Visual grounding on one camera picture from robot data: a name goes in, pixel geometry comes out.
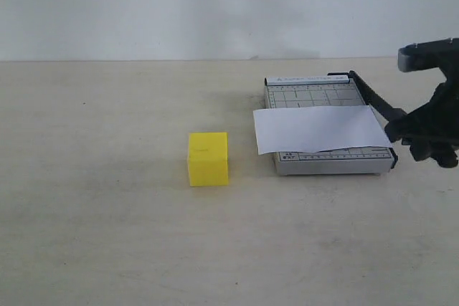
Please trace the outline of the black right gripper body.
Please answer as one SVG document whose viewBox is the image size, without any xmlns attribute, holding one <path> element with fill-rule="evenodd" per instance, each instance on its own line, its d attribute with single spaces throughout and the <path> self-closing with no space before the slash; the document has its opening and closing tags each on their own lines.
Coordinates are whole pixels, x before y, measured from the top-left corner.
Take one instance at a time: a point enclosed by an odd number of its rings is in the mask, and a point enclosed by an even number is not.
<svg viewBox="0 0 459 306">
<path fill-rule="evenodd" d="M 458 67 L 441 67 L 446 80 L 411 113 L 415 134 L 433 141 L 458 141 Z"/>
</svg>

